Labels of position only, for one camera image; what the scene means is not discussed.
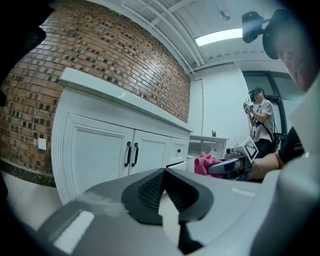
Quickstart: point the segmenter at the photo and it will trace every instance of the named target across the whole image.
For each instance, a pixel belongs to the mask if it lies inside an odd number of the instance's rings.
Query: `cabinet door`
[[[168,156],[168,165],[183,162],[187,160],[189,141],[179,138],[171,138],[170,150]]]
[[[133,129],[69,113],[64,130],[63,167],[71,198],[128,175]]]
[[[129,175],[167,166],[170,137],[135,130]]]

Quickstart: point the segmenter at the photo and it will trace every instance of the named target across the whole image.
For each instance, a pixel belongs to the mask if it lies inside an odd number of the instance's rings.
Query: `window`
[[[295,85],[289,75],[272,74],[276,86],[279,89],[283,101],[283,107],[286,114],[286,126],[289,131],[292,124],[289,116],[303,99],[304,91]]]
[[[273,78],[283,100],[299,101],[303,97],[304,91],[296,86],[294,81],[289,76],[281,77],[273,75]]]
[[[265,95],[275,95],[266,75],[246,74],[244,79],[249,91],[256,87],[261,87]]]

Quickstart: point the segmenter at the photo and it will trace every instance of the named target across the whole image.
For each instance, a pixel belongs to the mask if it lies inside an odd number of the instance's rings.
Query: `wall baseboard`
[[[2,159],[0,159],[0,170],[27,182],[32,182],[47,187],[56,187],[55,179],[53,176],[28,171],[26,169],[22,169],[20,167],[12,165]]]

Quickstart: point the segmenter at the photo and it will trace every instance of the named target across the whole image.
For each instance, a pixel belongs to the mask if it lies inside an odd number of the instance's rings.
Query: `brick wall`
[[[61,0],[41,26],[46,39],[10,72],[1,89],[0,157],[51,174],[51,134],[66,67],[110,81],[188,121],[190,78],[142,27],[104,6]],[[47,140],[38,150],[34,140]]]

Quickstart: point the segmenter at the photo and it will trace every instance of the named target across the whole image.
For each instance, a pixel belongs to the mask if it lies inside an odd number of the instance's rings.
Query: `white countertop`
[[[188,132],[192,132],[190,125],[164,111],[162,108],[153,105],[145,99],[142,99],[135,94],[114,85],[113,83],[96,78],[90,74],[67,67],[64,69],[60,77],[60,82],[64,87],[68,86],[97,95],[145,113]]]
[[[198,140],[205,142],[226,142],[229,138],[221,138],[221,137],[209,137],[209,136],[200,136],[200,135],[190,135],[190,140]]]

